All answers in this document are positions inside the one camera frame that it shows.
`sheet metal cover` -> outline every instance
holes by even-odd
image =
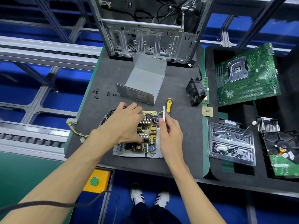
[[[134,68],[125,86],[116,83],[121,96],[154,105],[166,71],[166,61],[133,53]]]

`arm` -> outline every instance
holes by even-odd
[[[177,120],[166,115],[170,127],[168,133],[166,123],[159,119],[160,149],[170,168],[184,201],[191,223],[225,223],[218,211],[193,179],[183,159],[183,133]]]
[[[138,142],[141,139],[136,127],[144,119],[141,107],[136,103],[126,109],[121,102],[112,116],[99,128],[93,130],[88,139],[62,165],[54,170],[21,201],[51,200],[61,203],[75,203],[88,178],[103,154],[117,143]],[[10,223],[62,223],[70,208],[33,206],[11,211],[0,222]]]

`clear plastic tray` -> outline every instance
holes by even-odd
[[[210,124],[210,157],[255,166],[254,137],[251,130]]]

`hand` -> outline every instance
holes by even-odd
[[[127,107],[124,102],[121,102],[114,113],[98,129],[104,128],[105,131],[109,132],[113,136],[115,145],[123,142],[142,143],[143,139],[136,132],[142,119],[145,119],[142,114],[142,107],[137,107],[136,103]]]
[[[180,124],[167,113],[166,122],[170,128],[169,133],[165,121],[159,118],[160,149],[162,155],[169,166],[175,165],[178,162],[185,163],[183,159],[183,133]]]

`yellow screwdriver handle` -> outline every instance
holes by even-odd
[[[172,99],[171,99],[171,98],[168,98],[168,99],[167,99],[167,108],[166,108],[166,111],[167,111],[168,113],[170,113],[170,107],[171,107],[171,105],[172,105]]]

